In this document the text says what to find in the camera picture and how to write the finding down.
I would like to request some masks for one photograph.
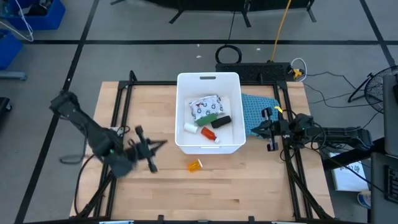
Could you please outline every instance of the blue cloth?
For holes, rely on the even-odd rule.
[[[257,136],[256,133],[251,130],[258,127],[264,118],[261,116],[261,111],[265,108],[272,108],[271,120],[278,120],[278,110],[275,106],[279,106],[277,100],[263,97],[263,96],[252,96],[242,94],[242,105],[243,105],[243,118],[244,118],[244,131],[246,136]]]

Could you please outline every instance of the wooden table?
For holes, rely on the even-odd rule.
[[[103,82],[94,120],[109,127],[117,82]],[[288,83],[292,109],[309,114],[302,83]],[[273,98],[272,87],[242,86],[242,92]],[[134,127],[141,124],[144,135],[169,142],[158,152],[159,169],[151,174],[145,161],[127,177],[118,180],[112,219],[156,220],[293,220],[286,165],[280,151],[268,152],[267,141],[248,138],[246,144],[230,155],[186,155],[174,142],[176,86],[134,86],[127,125],[132,131],[125,137],[137,139]],[[302,149],[302,163],[309,191],[325,211],[334,216],[320,155]],[[190,173],[188,163],[200,159],[203,170]],[[90,200],[100,180],[102,164],[93,159],[83,171],[78,194],[78,208]],[[297,188],[301,216],[305,210]],[[107,193],[101,214],[104,214]]]

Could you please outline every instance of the white plastic bin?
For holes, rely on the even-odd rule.
[[[232,122],[212,130],[220,139],[217,144],[200,133],[185,131],[185,122],[195,124],[189,102],[208,95],[219,95],[225,114]],[[177,78],[177,102],[175,109],[175,143],[186,154],[231,154],[246,142],[239,76],[234,72],[181,73]]]

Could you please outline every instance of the gray floor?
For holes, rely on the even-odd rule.
[[[67,9],[59,30],[36,31],[37,40],[79,40],[94,0],[64,0]],[[394,0],[366,0],[385,40],[398,40],[395,29]],[[170,25],[176,13],[142,1],[128,0],[114,6],[100,0],[88,40],[170,40],[227,39],[232,19],[230,12],[184,12]],[[281,40],[377,40],[358,0],[315,1],[312,23],[303,9],[289,11]],[[252,27],[246,28],[237,14],[232,39],[269,39],[276,36],[283,11],[249,13]],[[85,45],[70,87],[79,96],[82,108],[93,115],[103,81],[124,80],[134,70],[139,80],[175,80],[181,72],[214,72],[214,53],[220,45]],[[243,62],[265,62],[272,45],[237,45]],[[25,45],[8,70],[26,72],[28,80],[0,81],[0,95],[9,97],[14,109],[0,131],[0,216],[2,223],[16,217],[30,175],[47,133],[52,113],[50,100],[62,88],[77,45]],[[388,46],[398,60],[398,46]],[[331,71],[346,75],[358,86],[369,72],[389,65],[379,45],[279,45],[276,62],[302,57],[310,74]],[[235,55],[226,50],[223,61],[233,62]],[[342,79],[329,75],[308,77],[305,83],[321,90],[326,97],[352,92]],[[306,88],[309,102],[321,96]],[[346,106],[347,98],[330,100],[331,105]],[[365,100],[354,105],[366,103]],[[370,107],[328,108],[310,104],[312,115],[322,126],[363,126],[375,111]],[[367,127],[374,139],[382,137],[382,115]],[[80,166],[65,166],[58,158],[79,153],[83,138],[65,121],[58,123],[49,154],[30,204],[26,221],[67,218]],[[356,202],[356,194],[335,192],[329,181],[336,217],[364,222],[366,210]]]

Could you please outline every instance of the orange object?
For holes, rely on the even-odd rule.
[[[188,170],[190,172],[195,172],[198,171],[202,168],[202,164],[200,162],[200,159],[197,159],[195,162],[192,162],[191,164],[188,165]]]
[[[219,143],[220,139],[216,136],[213,131],[210,131],[208,128],[204,127],[201,130],[201,134],[204,135],[206,138],[213,140],[215,143]]]

